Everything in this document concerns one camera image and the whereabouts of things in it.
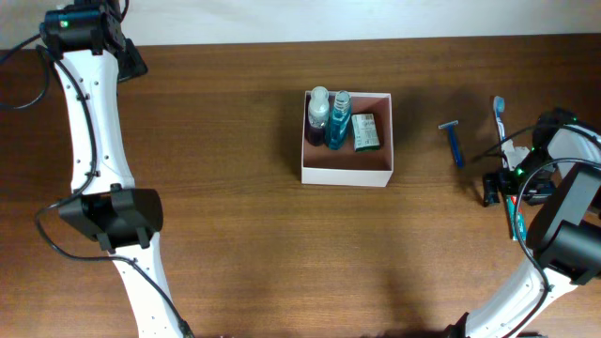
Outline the green red toothpaste tube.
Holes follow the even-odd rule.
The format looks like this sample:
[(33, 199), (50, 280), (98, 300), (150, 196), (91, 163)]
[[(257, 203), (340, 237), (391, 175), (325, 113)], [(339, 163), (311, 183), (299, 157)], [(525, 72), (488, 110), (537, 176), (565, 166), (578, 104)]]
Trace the green red toothpaste tube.
[(515, 195), (505, 196), (505, 205), (506, 212), (509, 219), (509, 228), (511, 240), (517, 241), (517, 232), (522, 237), (523, 240), (526, 239), (527, 236), (527, 228), (525, 225), (525, 220), (523, 217), (523, 213), (520, 207), (517, 206), (517, 200)]

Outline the blue disposable razor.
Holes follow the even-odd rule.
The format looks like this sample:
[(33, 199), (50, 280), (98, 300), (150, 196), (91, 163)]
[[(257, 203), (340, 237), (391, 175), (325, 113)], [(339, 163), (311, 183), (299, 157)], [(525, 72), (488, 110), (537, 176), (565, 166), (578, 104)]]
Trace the blue disposable razor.
[(450, 147), (452, 150), (452, 154), (453, 154), (453, 157), (455, 160), (455, 165), (458, 168), (463, 168), (465, 166), (465, 161), (464, 161), (463, 155), (461, 154), (457, 134), (455, 132), (455, 127), (457, 125), (458, 125), (458, 121), (452, 120), (452, 121), (438, 125), (438, 128), (442, 131), (447, 132), (447, 137), (448, 137), (449, 144), (450, 144)]

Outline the blue white toothbrush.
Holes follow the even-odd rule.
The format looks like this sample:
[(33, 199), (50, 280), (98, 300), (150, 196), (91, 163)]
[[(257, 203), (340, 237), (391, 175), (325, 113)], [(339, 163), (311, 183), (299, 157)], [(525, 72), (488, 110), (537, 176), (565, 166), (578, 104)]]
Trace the blue white toothbrush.
[(504, 98), (502, 98), (500, 96), (495, 96), (493, 99), (492, 108), (493, 108), (493, 113), (495, 116), (495, 121), (497, 124), (500, 142), (503, 143), (503, 141), (505, 140), (505, 129), (504, 129), (504, 124), (501, 120), (501, 114), (505, 110)]

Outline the green white soap box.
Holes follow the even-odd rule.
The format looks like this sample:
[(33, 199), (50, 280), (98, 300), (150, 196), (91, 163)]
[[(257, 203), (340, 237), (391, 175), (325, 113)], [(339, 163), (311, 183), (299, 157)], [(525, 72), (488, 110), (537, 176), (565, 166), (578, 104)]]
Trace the green white soap box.
[(351, 117), (351, 122), (355, 152), (380, 149), (378, 130), (373, 114), (355, 114)]

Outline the blue mouthwash bottle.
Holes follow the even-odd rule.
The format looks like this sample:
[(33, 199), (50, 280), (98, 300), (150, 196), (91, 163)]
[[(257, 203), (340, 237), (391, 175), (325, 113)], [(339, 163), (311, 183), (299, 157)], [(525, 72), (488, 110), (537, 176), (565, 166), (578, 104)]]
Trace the blue mouthwash bottle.
[(347, 138), (347, 125), (352, 111), (352, 101), (349, 92), (342, 90), (336, 93), (330, 112), (326, 131), (326, 145), (331, 150), (342, 147)]

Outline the clear bottle purple liquid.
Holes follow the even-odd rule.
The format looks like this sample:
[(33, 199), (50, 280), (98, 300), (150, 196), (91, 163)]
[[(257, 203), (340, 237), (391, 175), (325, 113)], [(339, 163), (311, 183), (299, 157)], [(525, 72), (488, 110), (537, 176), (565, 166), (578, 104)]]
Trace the clear bottle purple liquid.
[(305, 137), (312, 146), (321, 146), (325, 142), (325, 131), (329, 122), (329, 91), (317, 86), (311, 91), (307, 107)]

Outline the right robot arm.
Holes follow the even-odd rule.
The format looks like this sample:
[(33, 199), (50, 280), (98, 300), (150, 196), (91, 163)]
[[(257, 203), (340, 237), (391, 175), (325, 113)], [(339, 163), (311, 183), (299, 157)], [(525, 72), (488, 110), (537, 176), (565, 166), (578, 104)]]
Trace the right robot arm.
[(517, 160), (511, 136), (496, 145), (507, 160), (513, 206), (541, 206), (526, 233), (511, 223), (525, 258), (446, 337), (517, 337), (553, 301), (600, 276), (600, 228), (585, 219), (600, 212), (600, 132), (561, 108), (541, 114), (531, 130), (532, 148)]

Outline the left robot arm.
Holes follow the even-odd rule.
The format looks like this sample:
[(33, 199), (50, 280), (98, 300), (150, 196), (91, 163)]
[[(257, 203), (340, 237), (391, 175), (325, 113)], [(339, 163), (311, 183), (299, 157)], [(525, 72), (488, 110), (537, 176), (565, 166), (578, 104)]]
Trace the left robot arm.
[(136, 187), (122, 141), (117, 87), (147, 66), (121, 24), (127, 2), (75, 1), (50, 10), (42, 45), (62, 85), (73, 153), (71, 194), (54, 204), (61, 220), (99, 244), (115, 265), (141, 337), (190, 337), (164, 274), (162, 201)]

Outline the white open cardboard box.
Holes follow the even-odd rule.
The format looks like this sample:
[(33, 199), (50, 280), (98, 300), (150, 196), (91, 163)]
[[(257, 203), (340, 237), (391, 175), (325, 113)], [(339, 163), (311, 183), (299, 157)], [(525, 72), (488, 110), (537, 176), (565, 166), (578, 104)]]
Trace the white open cardboard box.
[(394, 170), (393, 109), (389, 93), (352, 92), (352, 113), (374, 116), (379, 148), (357, 151), (349, 126), (343, 145), (332, 150), (301, 138), (300, 169), (303, 184), (385, 187)]

